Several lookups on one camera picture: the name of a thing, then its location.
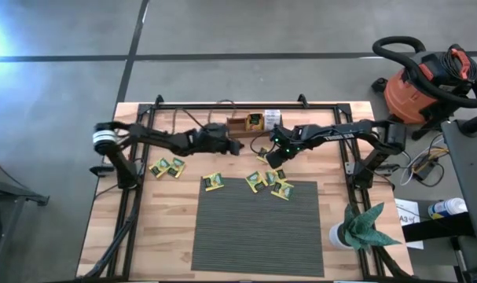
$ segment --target vacuum cleaner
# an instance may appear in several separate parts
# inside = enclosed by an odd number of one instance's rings
[[[401,43],[414,48],[411,57],[384,46]],[[376,41],[372,51],[404,68],[389,78],[377,79],[372,89],[383,93],[390,112],[388,119],[404,124],[421,124],[412,134],[418,140],[459,108],[477,108],[477,64],[458,45],[446,52],[426,51],[425,45],[409,36],[391,36]],[[470,90],[475,98],[467,97]]]

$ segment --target spray can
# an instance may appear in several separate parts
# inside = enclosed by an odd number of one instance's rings
[[[455,197],[449,200],[440,201],[428,207],[428,214],[432,219],[449,217],[459,213],[467,212],[465,200]]]

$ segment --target white pot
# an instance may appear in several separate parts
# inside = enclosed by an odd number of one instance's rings
[[[338,237],[338,228],[343,224],[343,222],[339,222],[338,224],[334,225],[331,227],[329,231],[329,240],[331,241],[331,244],[335,246],[336,248],[340,249],[352,249],[351,246],[343,244]]]

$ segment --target gray carpet mat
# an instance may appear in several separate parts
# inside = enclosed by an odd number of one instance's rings
[[[191,270],[323,277],[317,183],[288,183],[291,200],[244,178],[209,192],[201,182]]]

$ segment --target artificial plant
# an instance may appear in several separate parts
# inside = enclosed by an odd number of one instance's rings
[[[383,206],[384,203],[378,204],[368,211],[355,216],[352,207],[348,204],[345,208],[345,220],[338,229],[339,239],[344,240],[346,244],[351,245],[355,250],[363,248],[366,251],[369,251],[371,246],[400,244],[401,242],[372,228],[372,224],[383,211]]]

